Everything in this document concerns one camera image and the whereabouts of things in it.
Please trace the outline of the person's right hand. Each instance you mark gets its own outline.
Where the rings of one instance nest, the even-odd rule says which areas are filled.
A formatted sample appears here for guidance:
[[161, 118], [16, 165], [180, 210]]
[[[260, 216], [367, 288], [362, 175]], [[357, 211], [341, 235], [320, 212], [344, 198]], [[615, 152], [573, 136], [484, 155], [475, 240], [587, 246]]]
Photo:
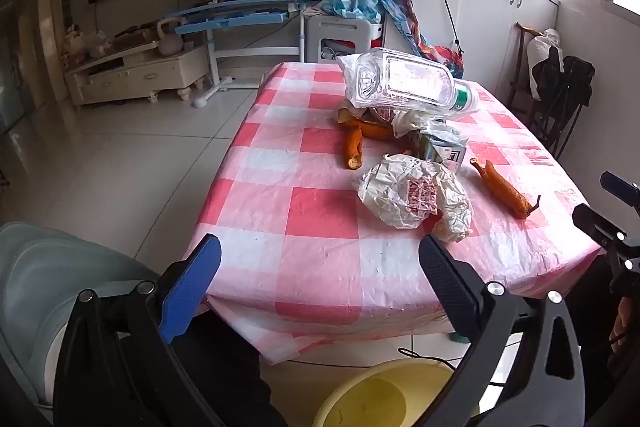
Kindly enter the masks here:
[[610, 338], [608, 338], [613, 355], [616, 355], [616, 353], [620, 351], [620, 348], [623, 347], [628, 337], [629, 329], [631, 326], [634, 326], [636, 315], [636, 303], [634, 299], [629, 297], [620, 299], [612, 332]]

